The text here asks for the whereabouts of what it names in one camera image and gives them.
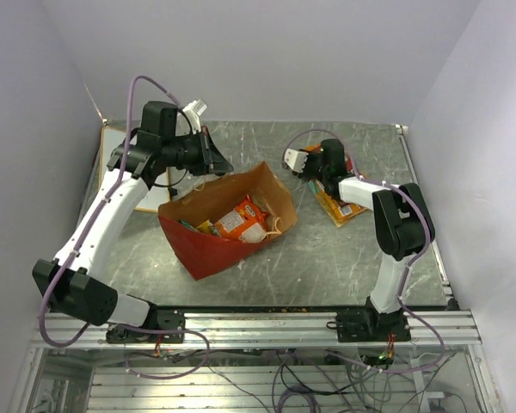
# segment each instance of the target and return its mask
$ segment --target table surface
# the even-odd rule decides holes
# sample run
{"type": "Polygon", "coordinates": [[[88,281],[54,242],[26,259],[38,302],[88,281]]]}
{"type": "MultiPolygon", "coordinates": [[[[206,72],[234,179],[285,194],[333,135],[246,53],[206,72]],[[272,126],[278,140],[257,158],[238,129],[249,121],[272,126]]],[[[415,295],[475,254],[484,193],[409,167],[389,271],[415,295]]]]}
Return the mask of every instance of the table surface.
{"type": "MultiPolygon", "coordinates": [[[[113,127],[122,128],[119,123],[113,127]]],[[[101,277],[121,293],[159,305],[353,305],[364,304],[380,267],[371,212],[336,228],[305,183],[280,164],[296,134],[312,127],[338,133],[352,148],[359,170],[375,179],[412,181],[401,137],[394,126],[334,122],[207,122],[212,138],[236,172],[265,160],[291,190],[298,222],[243,265],[195,281],[169,246],[154,213],[134,212],[126,222],[101,277]]],[[[294,148],[327,138],[309,133],[294,148]]],[[[181,193],[202,182],[191,177],[181,193]]],[[[90,200],[96,192],[97,176],[90,200]]],[[[440,268],[432,248],[413,268],[406,300],[444,305],[440,268]]]]}

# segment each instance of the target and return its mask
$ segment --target cable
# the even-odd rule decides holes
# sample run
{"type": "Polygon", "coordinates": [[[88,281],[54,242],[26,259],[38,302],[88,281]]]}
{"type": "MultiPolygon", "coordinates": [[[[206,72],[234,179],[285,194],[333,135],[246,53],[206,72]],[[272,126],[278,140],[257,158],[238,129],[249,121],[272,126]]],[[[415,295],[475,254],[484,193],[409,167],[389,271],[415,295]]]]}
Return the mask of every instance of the cable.
{"type": "MultiPolygon", "coordinates": [[[[174,334],[176,334],[176,335],[177,334],[192,334],[194,336],[202,338],[202,340],[205,342],[205,345],[206,345],[206,350],[205,350],[205,354],[204,354],[205,357],[203,358],[203,360],[200,361],[196,367],[193,367],[184,373],[174,374],[172,376],[154,376],[152,374],[139,373],[139,372],[135,371],[132,368],[132,366],[130,365],[130,356],[133,355],[134,353],[130,353],[125,358],[125,366],[126,366],[127,373],[134,374],[138,377],[143,377],[144,379],[172,380],[172,379],[179,379],[180,377],[188,376],[189,374],[194,373],[197,370],[199,370],[201,367],[203,367],[208,362],[208,356],[210,355],[210,351],[211,351],[210,350],[210,342],[203,334],[199,333],[198,331],[193,331],[193,330],[148,330],[148,329],[141,329],[139,327],[134,327],[134,326],[128,325],[128,324],[118,324],[118,325],[119,325],[119,327],[122,327],[126,330],[134,331],[136,333],[152,334],[152,335],[158,335],[158,336],[159,335],[160,336],[174,335],[174,334]]],[[[151,358],[158,359],[159,357],[152,355],[151,358]]]]}
{"type": "Polygon", "coordinates": [[[295,357],[295,358],[298,358],[300,360],[303,360],[303,361],[306,361],[308,364],[311,364],[313,367],[315,367],[320,373],[323,374],[323,376],[330,382],[330,384],[333,386],[333,388],[335,389],[335,391],[315,391],[313,389],[311,389],[309,386],[307,386],[292,370],[291,368],[286,364],[286,361],[285,362],[282,362],[282,360],[280,359],[280,357],[278,356],[278,360],[281,361],[281,369],[279,371],[279,376],[281,377],[281,382],[283,383],[283,385],[285,386],[285,388],[287,390],[290,390],[290,391],[295,391],[295,392],[299,392],[303,395],[306,395],[306,394],[312,394],[312,395],[316,395],[316,396],[334,396],[334,395],[340,395],[343,400],[344,400],[344,403],[346,403],[348,406],[350,406],[350,411],[364,411],[364,410],[356,410],[355,408],[353,408],[349,402],[346,400],[346,398],[344,398],[343,395],[345,394],[348,394],[348,395],[351,395],[351,394],[356,394],[356,396],[359,398],[359,400],[361,400],[361,402],[363,403],[364,407],[367,409],[368,412],[379,412],[380,410],[377,410],[375,409],[374,407],[371,407],[369,405],[367,405],[367,403],[365,402],[365,400],[361,397],[361,394],[360,392],[357,390],[357,388],[355,387],[355,384],[361,384],[363,383],[363,381],[365,380],[368,380],[371,375],[367,376],[367,374],[365,373],[364,376],[362,378],[360,378],[360,381],[358,383],[355,383],[353,382],[353,378],[350,377],[348,375],[348,379],[350,381],[350,384],[349,385],[345,385],[341,388],[337,388],[335,383],[332,381],[332,379],[327,375],[327,373],[322,370],[316,363],[314,363],[313,361],[309,361],[309,360],[306,360],[302,357],[299,357],[296,353],[293,353],[291,354],[291,356],[295,357]],[[292,376],[294,377],[294,379],[298,382],[298,387],[291,387],[289,386],[286,382],[285,382],[285,379],[283,378],[283,370],[284,369],[287,369],[289,370],[289,372],[292,374],[292,376]],[[345,391],[348,387],[352,387],[354,392],[352,391],[345,391]]]}
{"type": "Polygon", "coordinates": [[[380,408],[379,410],[382,411],[382,406],[384,405],[384,403],[389,403],[390,400],[392,399],[392,385],[390,385],[390,389],[388,390],[388,395],[389,397],[384,400],[384,395],[386,394],[386,386],[390,383],[390,379],[394,377],[394,376],[386,376],[386,382],[384,383],[384,390],[383,390],[383,393],[382,393],[382,400],[380,401],[380,408]]]}
{"type": "Polygon", "coordinates": [[[277,403],[277,412],[282,413],[283,406],[289,398],[294,396],[300,396],[304,398],[306,402],[308,402],[308,406],[310,406],[310,413],[321,413],[321,407],[316,401],[316,398],[312,394],[302,393],[299,390],[301,387],[294,386],[293,388],[286,389],[283,391],[281,396],[279,397],[279,402],[277,403]]]}
{"type": "Polygon", "coordinates": [[[418,372],[418,371],[422,371],[422,370],[425,370],[425,369],[428,369],[430,367],[434,367],[436,366],[444,357],[445,355],[445,343],[443,341],[443,338],[441,337],[441,335],[438,333],[438,331],[432,326],[430,325],[424,318],[422,317],[419,317],[417,314],[415,314],[414,312],[412,312],[404,303],[403,303],[403,291],[405,290],[405,286],[407,284],[407,279],[409,277],[409,272],[411,270],[411,266],[417,262],[417,260],[419,260],[422,256],[424,256],[424,254],[426,254],[428,248],[430,247],[430,243],[431,243],[431,239],[430,239],[430,229],[428,228],[428,224],[426,222],[426,219],[424,217],[424,215],[422,214],[422,211],[420,210],[420,208],[413,202],[413,200],[411,200],[411,198],[405,194],[400,188],[394,186],[394,185],[391,185],[389,183],[387,183],[386,181],[374,181],[374,180],[371,180],[371,179],[366,179],[363,175],[360,174],[359,170],[358,170],[358,167],[357,167],[357,164],[355,163],[355,159],[353,158],[352,156],[352,152],[347,148],[346,144],[344,144],[344,142],[342,141],[342,139],[335,133],[332,133],[331,131],[328,131],[327,129],[309,129],[307,131],[304,131],[302,133],[299,133],[297,136],[295,136],[293,139],[291,139],[291,141],[288,143],[285,151],[283,152],[283,154],[281,155],[281,159],[283,159],[284,155],[285,155],[285,152],[287,149],[289,149],[289,147],[291,146],[291,144],[298,138],[300,138],[301,136],[303,136],[304,134],[306,133],[310,133],[310,132],[322,132],[322,133],[327,133],[331,136],[333,136],[335,139],[338,139],[342,145],[344,146],[345,150],[346,150],[346,153],[347,153],[347,156],[350,158],[350,162],[352,163],[352,169],[353,169],[353,173],[358,177],[358,179],[360,181],[363,181],[363,182],[367,182],[367,183],[370,183],[372,185],[377,185],[377,186],[380,186],[380,187],[384,187],[384,188],[387,188],[393,192],[395,192],[396,194],[400,195],[407,203],[408,205],[413,209],[413,211],[415,212],[417,218],[419,219],[419,221],[421,222],[421,225],[422,225],[422,229],[424,231],[424,245],[422,246],[422,249],[421,251],[416,254],[415,256],[413,256],[409,261],[408,263],[405,265],[405,268],[403,270],[403,273],[402,273],[402,279],[400,281],[400,284],[397,288],[397,301],[399,302],[400,306],[403,308],[404,311],[406,311],[411,317],[419,320],[419,322],[421,322],[422,324],[424,324],[426,327],[428,327],[435,335],[436,335],[436,338],[438,338],[439,340],[439,345],[441,346],[441,351],[440,351],[440,354],[438,356],[438,358],[436,359],[436,361],[432,362],[432,363],[429,363],[429,364],[426,364],[425,366],[419,366],[419,367],[413,367],[413,368],[410,368],[408,370],[401,370],[401,371],[389,371],[389,370],[384,370],[384,369],[378,369],[376,367],[371,367],[371,366],[367,366],[365,363],[361,362],[361,361],[356,361],[356,360],[351,360],[347,357],[342,357],[342,356],[339,356],[335,353],[330,353],[332,355],[335,355],[339,358],[342,358],[343,360],[345,361],[349,361],[353,364],[357,364],[358,366],[362,366],[364,368],[367,368],[368,370],[371,370],[372,371],[376,371],[376,372],[379,372],[379,373],[387,373],[387,374],[405,374],[405,373],[414,373],[414,372],[418,372]]]}
{"type": "Polygon", "coordinates": [[[413,401],[414,398],[418,397],[419,395],[422,395],[421,397],[421,401],[419,402],[419,407],[421,406],[421,403],[422,403],[422,399],[424,397],[424,393],[426,390],[428,390],[428,387],[432,384],[433,380],[436,378],[436,376],[438,375],[438,373],[441,371],[442,367],[445,366],[450,359],[452,359],[453,357],[455,357],[457,353],[453,353],[451,354],[449,357],[447,357],[445,359],[445,361],[443,363],[441,363],[441,365],[438,366],[438,370],[436,370],[432,377],[430,378],[430,380],[428,380],[428,383],[424,386],[424,389],[422,391],[419,391],[418,393],[414,394],[413,397],[411,397],[403,406],[400,410],[397,411],[397,413],[401,413],[401,411],[403,410],[403,408],[405,406],[407,406],[409,403],[411,403],[413,401]]]}
{"type": "Polygon", "coordinates": [[[168,185],[162,185],[161,183],[154,183],[153,186],[157,187],[157,188],[172,188],[172,187],[175,187],[181,181],[183,181],[183,178],[185,178],[186,175],[187,175],[187,170],[183,173],[183,176],[174,183],[169,183],[168,185]]]}
{"type": "Polygon", "coordinates": [[[46,313],[47,313],[47,309],[48,309],[48,303],[50,302],[50,298],[52,297],[55,287],[57,286],[57,284],[59,283],[59,280],[61,280],[61,277],[65,273],[65,270],[72,264],[74,259],[77,257],[78,251],[83,246],[84,240],[88,236],[94,223],[97,221],[97,217],[99,217],[101,211],[103,210],[103,207],[108,203],[108,201],[111,199],[111,196],[120,187],[120,184],[122,183],[122,177],[126,170],[126,160],[128,159],[128,151],[130,149],[130,136],[132,134],[132,106],[133,106],[134,89],[135,89],[136,82],[139,79],[144,79],[147,82],[153,83],[162,92],[164,92],[166,94],[166,96],[168,96],[172,100],[172,102],[175,103],[176,106],[180,106],[180,101],[178,101],[175,98],[175,96],[170,94],[163,86],[161,86],[159,83],[157,83],[155,80],[151,79],[150,77],[147,77],[144,75],[137,75],[130,82],[130,86],[128,87],[128,103],[127,103],[127,108],[126,108],[126,136],[124,139],[124,152],[122,153],[122,158],[120,160],[119,176],[117,177],[117,180],[114,182],[113,186],[111,186],[111,188],[105,193],[105,196],[103,197],[101,202],[99,202],[97,204],[97,206],[95,207],[95,210],[89,216],[89,219],[88,219],[86,225],[80,232],[80,236],[73,246],[73,251],[67,256],[64,263],[59,267],[58,272],[53,276],[52,280],[50,281],[50,284],[48,285],[48,288],[46,289],[46,291],[44,292],[44,295],[42,296],[42,301],[40,302],[40,310],[39,310],[39,317],[38,317],[40,335],[42,336],[42,339],[52,347],[65,348],[65,347],[70,346],[72,343],[76,342],[80,338],[80,336],[84,333],[84,331],[89,327],[89,323],[86,323],[67,342],[56,342],[48,335],[47,330],[46,330],[46,313]]]}
{"type": "Polygon", "coordinates": [[[187,122],[187,125],[189,126],[189,134],[190,135],[193,135],[194,134],[194,131],[193,131],[193,126],[191,125],[191,121],[189,120],[189,118],[187,117],[186,113],[182,110],[182,109],[179,109],[178,108],[178,113],[183,116],[183,118],[186,120],[187,122]]]}
{"type": "Polygon", "coordinates": [[[264,408],[264,410],[269,413],[269,409],[267,408],[267,406],[264,404],[264,402],[262,402],[260,400],[260,398],[258,398],[258,396],[256,396],[254,393],[251,393],[250,391],[246,391],[244,389],[242,389],[241,387],[239,387],[238,385],[236,385],[233,381],[231,381],[227,376],[224,376],[222,373],[219,373],[219,372],[216,372],[214,370],[212,370],[212,367],[210,367],[209,365],[207,365],[207,367],[209,368],[209,370],[211,372],[213,372],[214,374],[217,374],[218,376],[224,378],[225,380],[227,380],[231,385],[233,385],[236,389],[238,389],[239,391],[242,391],[243,393],[245,393],[246,395],[248,396],[251,396],[252,398],[255,398],[256,400],[258,400],[258,403],[261,404],[261,407],[264,408]]]}
{"type": "Polygon", "coordinates": [[[453,398],[453,397],[458,398],[461,401],[461,403],[463,404],[464,413],[468,413],[468,409],[466,408],[466,403],[464,402],[462,397],[460,397],[458,394],[455,394],[455,393],[449,393],[449,397],[450,398],[453,398]]]}
{"type": "Polygon", "coordinates": [[[354,364],[356,366],[361,366],[361,367],[363,367],[363,368],[365,368],[365,369],[367,369],[369,371],[383,373],[383,374],[409,374],[409,373],[415,373],[415,372],[422,372],[422,371],[427,370],[429,368],[436,367],[438,365],[438,363],[440,361],[442,361],[444,356],[445,356],[445,343],[444,343],[443,338],[441,337],[439,332],[428,321],[426,321],[421,316],[419,316],[419,315],[415,314],[414,312],[412,312],[402,302],[402,298],[401,297],[397,297],[397,300],[398,300],[400,306],[403,308],[404,311],[408,312],[411,315],[411,317],[419,320],[426,327],[428,327],[433,332],[433,334],[436,336],[436,338],[438,339],[439,345],[441,346],[441,350],[439,352],[438,358],[435,361],[433,361],[431,363],[427,363],[427,364],[422,365],[422,366],[418,366],[418,367],[411,367],[411,368],[403,369],[403,370],[392,370],[392,369],[382,369],[382,368],[376,368],[376,367],[368,366],[363,361],[357,361],[357,360],[354,360],[354,359],[350,359],[349,357],[346,357],[346,356],[344,356],[342,354],[339,354],[339,353],[336,353],[336,352],[333,352],[333,351],[330,351],[330,350],[327,350],[327,353],[333,355],[334,357],[338,357],[341,360],[344,360],[344,361],[347,361],[349,363],[352,363],[352,364],[354,364]]]}
{"type": "MultiPolygon", "coordinates": [[[[189,126],[189,134],[190,135],[193,135],[194,134],[194,131],[193,131],[193,126],[191,125],[191,121],[189,120],[189,118],[187,117],[186,113],[182,110],[182,109],[178,109],[178,113],[183,116],[183,118],[186,120],[187,122],[187,125],[189,126]]],[[[157,188],[172,188],[172,187],[175,187],[178,183],[180,183],[181,181],[183,181],[183,179],[187,176],[187,170],[185,170],[185,172],[183,173],[183,176],[176,182],[174,183],[169,183],[168,185],[162,185],[161,183],[153,183],[153,186],[154,187],[157,187],[157,188]]]]}
{"type": "Polygon", "coordinates": [[[344,146],[344,149],[346,150],[346,154],[347,154],[347,157],[350,158],[350,163],[352,164],[352,170],[353,170],[353,173],[357,176],[359,174],[358,172],[358,167],[357,167],[357,164],[355,163],[355,159],[353,158],[353,155],[352,155],[352,152],[348,149],[348,147],[346,146],[346,144],[342,141],[342,139],[334,132],[331,132],[330,130],[328,129],[322,129],[322,128],[313,128],[313,129],[308,129],[307,131],[303,131],[301,133],[299,133],[298,135],[296,135],[294,138],[291,139],[291,141],[286,145],[286,148],[285,150],[283,151],[283,153],[281,154],[281,164],[284,164],[285,163],[285,152],[287,149],[289,149],[291,147],[291,145],[294,143],[294,141],[298,138],[300,138],[301,136],[304,136],[306,133],[312,133],[312,132],[321,132],[321,133],[327,133],[328,135],[332,136],[333,138],[337,139],[339,142],[342,143],[342,145],[344,146]]]}

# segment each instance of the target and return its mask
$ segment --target white wall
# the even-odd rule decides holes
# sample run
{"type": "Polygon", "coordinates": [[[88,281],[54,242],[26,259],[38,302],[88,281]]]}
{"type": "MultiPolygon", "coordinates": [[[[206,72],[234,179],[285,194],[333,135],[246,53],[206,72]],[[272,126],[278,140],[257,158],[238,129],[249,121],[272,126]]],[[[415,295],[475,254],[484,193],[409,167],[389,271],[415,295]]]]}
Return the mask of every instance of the white wall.
{"type": "Polygon", "coordinates": [[[477,3],[44,0],[105,117],[126,117],[143,72],[184,102],[203,97],[209,119],[403,124],[477,3]]]}
{"type": "Polygon", "coordinates": [[[0,412],[40,302],[31,270],[74,228],[100,126],[40,1],[0,1],[0,412]]]}
{"type": "Polygon", "coordinates": [[[482,0],[409,146],[457,297],[516,412],[516,0],[482,0]]]}

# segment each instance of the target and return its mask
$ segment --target orange snack bag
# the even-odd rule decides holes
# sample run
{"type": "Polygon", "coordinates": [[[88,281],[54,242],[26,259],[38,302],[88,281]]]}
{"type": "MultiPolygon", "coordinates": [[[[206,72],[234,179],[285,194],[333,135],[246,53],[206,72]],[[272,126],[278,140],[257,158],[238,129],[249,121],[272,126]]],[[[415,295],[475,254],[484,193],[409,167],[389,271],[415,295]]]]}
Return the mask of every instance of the orange snack bag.
{"type": "Polygon", "coordinates": [[[259,243],[267,236],[267,212],[260,210],[247,195],[243,202],[226,213],[214,226],[221,237],[244,243],[259,243]]]}
{"type": "MultiPolygon", "coordinates": [[[[320,148],[321,145],[312,145],[305,149],[307,151],[320,151],[320,148]]],[[[348,170],[352,169],[352,163],[349,159],[346,161],[346,166],[348,170]]],[[[366,211],[365,208],[357,204],[334,200],[329,195],[327,195],[325,188],[319,181],[312,179],[308,182],[308,187],[316,196],[316,199],[319,201],[325,212],[339,228],[346,224],[346,222],[348,222],[351,218],[366,211]]]]}

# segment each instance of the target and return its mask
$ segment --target red paper bag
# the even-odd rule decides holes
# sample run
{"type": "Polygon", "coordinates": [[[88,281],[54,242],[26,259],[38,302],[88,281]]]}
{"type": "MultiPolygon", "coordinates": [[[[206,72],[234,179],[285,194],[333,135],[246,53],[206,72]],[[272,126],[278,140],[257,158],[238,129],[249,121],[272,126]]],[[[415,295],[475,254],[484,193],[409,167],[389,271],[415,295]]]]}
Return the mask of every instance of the red paper bag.
{"type": "Polygon", "coordinates": [[[196,280],[216,274],[237,264],[245,256],[265,247],[280,235],[272,235],[260,243],[243,243],[192,231],[180,219],[196,227],[207,219],[216,222],[249,194],[252,201],[270,213],[269,228],[277,221],[281,235],[297,222],[291,192],[265,162],[249,172],[223,176],[207,182],[200,191],[193,191],[180,200],[163,204],[158,218],[176,256],[196,280]]]}

